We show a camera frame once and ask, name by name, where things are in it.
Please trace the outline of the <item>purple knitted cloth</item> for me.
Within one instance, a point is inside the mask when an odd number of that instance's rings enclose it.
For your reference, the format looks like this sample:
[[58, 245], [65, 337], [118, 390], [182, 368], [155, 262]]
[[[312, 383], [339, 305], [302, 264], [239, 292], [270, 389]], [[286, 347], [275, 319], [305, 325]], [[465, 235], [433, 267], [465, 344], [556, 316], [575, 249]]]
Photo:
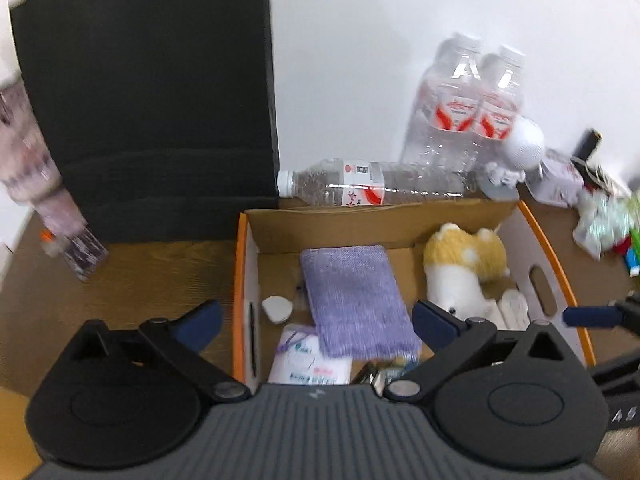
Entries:
[[382, 246], [306, 249], [299, 259], [325, 356], [356, 361], [420, 356], [422, 341]]

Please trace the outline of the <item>yellow thermos jug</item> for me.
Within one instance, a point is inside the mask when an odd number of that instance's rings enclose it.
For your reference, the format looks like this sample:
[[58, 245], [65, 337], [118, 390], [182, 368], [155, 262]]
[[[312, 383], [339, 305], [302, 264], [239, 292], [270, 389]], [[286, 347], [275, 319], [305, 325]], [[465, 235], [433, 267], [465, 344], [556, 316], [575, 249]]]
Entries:
[[0, 390], [0, 478], [26, 479], [41, 465], [25, 425], [26, 396], [2, 387]]

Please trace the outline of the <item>orange cardboard box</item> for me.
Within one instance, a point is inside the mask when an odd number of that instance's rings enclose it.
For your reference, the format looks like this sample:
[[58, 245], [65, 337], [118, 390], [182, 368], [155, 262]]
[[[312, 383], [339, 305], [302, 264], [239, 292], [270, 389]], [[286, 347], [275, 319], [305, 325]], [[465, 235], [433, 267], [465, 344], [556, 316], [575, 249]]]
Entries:
[[544, 318], [530, 271], [539, 268], [560, 310], [577, 299], [560, 260], [524, 202], [436, 200], [387, 207], [254, 209], [239, 218], [232, 311], [232, 375], [250, 388], [266, 379], [280, 328], [262, 316], [269, 296], [291, 298], [303, 281], [299, 254], [308, 248], [382, 245], [407, 307], [426, 296], [422, 248], [444, 223], [469, 232], [494, 229], [511, 274], [484, 286], [498, 297], [513, 285], [526, 297], [530, 318]]

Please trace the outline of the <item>crumpled clear plastic bag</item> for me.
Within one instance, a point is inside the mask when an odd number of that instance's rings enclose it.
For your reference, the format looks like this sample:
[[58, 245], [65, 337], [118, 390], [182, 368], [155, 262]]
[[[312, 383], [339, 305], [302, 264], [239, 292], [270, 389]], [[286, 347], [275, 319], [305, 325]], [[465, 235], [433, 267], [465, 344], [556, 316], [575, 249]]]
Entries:
[[626, 240], [631, 229], [637, 226], [628, 200], [610, 197], [601, 190], [581, 190], [575, 208], [579, 220], [573, 231], [573, 240], [596, 260]]

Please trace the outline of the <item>patterned flower vase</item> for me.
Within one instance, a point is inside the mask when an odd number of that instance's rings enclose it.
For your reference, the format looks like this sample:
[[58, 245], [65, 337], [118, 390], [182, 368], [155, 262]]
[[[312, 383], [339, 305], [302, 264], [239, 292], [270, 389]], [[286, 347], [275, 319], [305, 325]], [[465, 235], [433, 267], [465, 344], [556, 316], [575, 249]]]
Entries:
[[108, 251], [68, 192], [20, 77], [1, 89], [1, 184], [11, 200], [39, 214], [46, 253], [63, 257], [81, 281], [88, 280]]

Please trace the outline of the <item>standing water bottle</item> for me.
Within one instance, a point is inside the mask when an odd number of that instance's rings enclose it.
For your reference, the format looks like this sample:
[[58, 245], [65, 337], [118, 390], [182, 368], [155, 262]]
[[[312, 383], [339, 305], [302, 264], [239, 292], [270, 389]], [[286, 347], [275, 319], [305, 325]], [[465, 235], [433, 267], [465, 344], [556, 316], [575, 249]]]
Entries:
[[451, 172], [472, 169], [474, 122], [480, 108], [480, 40], [456, 32], [443, 41], [424, 72], [400, 160]]
[[480, 60], [480, 102], [473, 124], [472, 171], [498, 162], [499, 148], [513, 129], [524, 102], [525, 54], [500, 46]]

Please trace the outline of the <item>left standing water bottle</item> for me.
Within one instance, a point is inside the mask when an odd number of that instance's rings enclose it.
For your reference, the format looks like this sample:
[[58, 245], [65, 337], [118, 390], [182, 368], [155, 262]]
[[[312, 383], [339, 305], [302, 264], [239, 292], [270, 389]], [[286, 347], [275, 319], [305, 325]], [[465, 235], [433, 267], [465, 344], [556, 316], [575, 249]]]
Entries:
[[480, 108], [480, 40], [456, 32], [443, 41], [424, 72], [400, 160], [451, 172], [472, 169], [474, 122]]

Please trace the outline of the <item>green plastic package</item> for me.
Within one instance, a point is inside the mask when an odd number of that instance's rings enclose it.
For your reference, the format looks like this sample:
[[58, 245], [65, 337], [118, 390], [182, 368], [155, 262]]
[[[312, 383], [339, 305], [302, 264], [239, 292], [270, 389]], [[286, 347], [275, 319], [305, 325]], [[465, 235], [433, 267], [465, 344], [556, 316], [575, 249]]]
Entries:
[[627, 255], [624, 257], [625, 264], [631, 278], [638, 278], [640, 273], [640, 263], [639, 263], [639, 245], [637, 243], [637, 235], [634, 230], [631, 230], [629, 234], [632, 240], [632, 246], [629, 248]]

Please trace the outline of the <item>white floral tin box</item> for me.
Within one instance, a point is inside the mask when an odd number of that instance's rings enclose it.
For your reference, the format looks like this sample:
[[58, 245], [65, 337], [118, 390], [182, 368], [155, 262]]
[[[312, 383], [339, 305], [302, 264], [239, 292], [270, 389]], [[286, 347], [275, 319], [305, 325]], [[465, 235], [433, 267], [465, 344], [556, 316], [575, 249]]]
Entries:
[[525, 184], [536, 202], [570, 208], [577, 204], [584, 179], [569, 157], [547, 148], [538, 167], [526, 174]]

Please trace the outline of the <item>white astronaut speaker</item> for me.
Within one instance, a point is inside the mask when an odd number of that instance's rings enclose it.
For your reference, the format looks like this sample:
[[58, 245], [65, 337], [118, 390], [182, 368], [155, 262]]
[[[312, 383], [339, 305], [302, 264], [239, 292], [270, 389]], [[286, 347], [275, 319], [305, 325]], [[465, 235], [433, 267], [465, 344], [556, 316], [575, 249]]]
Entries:
[[511, 132], [494, 148], [491, 159], [480, 167], [480, 192], [495, 202], [519, 200], [518, 185], [529, 171], [539, 168], [545, 152], [541, 128], [530, 118], [518, 116]]

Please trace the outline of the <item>black small bottle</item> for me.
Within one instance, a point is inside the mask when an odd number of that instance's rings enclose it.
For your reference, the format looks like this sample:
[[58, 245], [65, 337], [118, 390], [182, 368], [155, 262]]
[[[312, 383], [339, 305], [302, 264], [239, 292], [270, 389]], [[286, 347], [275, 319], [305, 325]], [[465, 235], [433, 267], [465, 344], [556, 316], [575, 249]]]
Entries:
[[602, 136], [599, 131], [596, 129], [588, 129], [574, 149], [574, 159], [580, 160], [581, 162], [588, 162], [590, 157], [597, 151], [601, 141]]

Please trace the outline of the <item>yellow white plush toy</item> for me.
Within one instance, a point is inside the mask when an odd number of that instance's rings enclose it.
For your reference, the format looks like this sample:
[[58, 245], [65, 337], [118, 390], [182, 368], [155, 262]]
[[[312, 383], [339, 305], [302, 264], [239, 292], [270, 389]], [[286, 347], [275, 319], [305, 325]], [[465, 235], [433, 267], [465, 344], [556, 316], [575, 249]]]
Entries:
[[455, 223], [443, 224], [426, 242], [423, 269], [429, 302], [461, 321], [486, 318], [506, 328], [498, 302], [482, 289], [508, 275], [506, 248], [495, 231], [471, 234]]

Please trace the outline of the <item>black paper bag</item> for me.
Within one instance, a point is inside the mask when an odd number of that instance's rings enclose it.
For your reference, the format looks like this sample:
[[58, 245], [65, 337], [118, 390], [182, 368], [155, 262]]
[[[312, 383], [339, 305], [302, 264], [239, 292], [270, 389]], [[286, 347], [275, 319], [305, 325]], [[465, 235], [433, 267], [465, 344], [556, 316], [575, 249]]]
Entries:
[[25, 0], [18, 64], [104, 242], [235, 236], [277, 206], [269, 0]]

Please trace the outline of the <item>lying water bottle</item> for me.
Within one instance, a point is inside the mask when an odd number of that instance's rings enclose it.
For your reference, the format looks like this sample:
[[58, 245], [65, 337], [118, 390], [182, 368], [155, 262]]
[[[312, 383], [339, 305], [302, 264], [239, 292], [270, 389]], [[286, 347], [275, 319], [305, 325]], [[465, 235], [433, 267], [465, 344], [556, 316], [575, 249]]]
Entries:
[[277, 189], [282, 198], [309, 206], [387, 206], [459, 198], [475, 191], [465, 172], [404, 164], [331, 158], [307, 169], [281, 170]]

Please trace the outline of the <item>white mask packet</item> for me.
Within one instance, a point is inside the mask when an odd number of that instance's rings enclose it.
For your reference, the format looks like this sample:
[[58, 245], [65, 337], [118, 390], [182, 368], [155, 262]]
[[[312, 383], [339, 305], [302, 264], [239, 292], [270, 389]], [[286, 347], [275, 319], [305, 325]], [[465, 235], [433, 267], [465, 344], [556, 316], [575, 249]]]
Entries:
[[352, 358], [328, 358], [320, 351], [313, 327], [284, 326], [268, 377], [270, 384], [335, 386], [347, 385], [352, 374]]

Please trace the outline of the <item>right standing water bottle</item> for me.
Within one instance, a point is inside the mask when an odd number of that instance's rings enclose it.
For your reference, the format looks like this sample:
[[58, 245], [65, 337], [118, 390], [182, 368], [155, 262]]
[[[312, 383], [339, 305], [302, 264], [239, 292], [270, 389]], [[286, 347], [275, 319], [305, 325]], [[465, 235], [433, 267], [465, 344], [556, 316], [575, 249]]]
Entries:
[[513, 129], [524, 102], [525, 54], [500, 46], [480, 60], [480, 102], [473, 124], [472, 171], [498, 162], [499, 148]]

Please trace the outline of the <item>white paper roll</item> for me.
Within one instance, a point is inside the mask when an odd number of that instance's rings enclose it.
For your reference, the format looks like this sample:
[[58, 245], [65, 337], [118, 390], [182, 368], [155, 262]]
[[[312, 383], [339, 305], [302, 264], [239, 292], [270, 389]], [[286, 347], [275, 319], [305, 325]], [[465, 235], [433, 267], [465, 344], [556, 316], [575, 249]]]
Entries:
[[525, 296], [516, 289], [507, 289], [498, 301], [488, 301], [487, 318], [499, 330], [526, 330], [529, 316]]

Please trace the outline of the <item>red small toy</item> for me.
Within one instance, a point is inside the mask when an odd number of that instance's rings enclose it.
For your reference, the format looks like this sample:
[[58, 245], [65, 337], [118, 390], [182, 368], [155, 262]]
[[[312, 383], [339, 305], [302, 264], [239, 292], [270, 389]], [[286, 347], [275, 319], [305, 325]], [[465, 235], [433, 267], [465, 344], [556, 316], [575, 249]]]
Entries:
[[615, 252], [617, 255], [621, 255], [621, 256], [625, 257], [627, 255], [627, 252], [628, 252], [629, 248], [631, 248], [631, 246], [632, 246], [631, 236], [628, 235], [621, 242], [616, 244], [612, 248], [612, 251]]

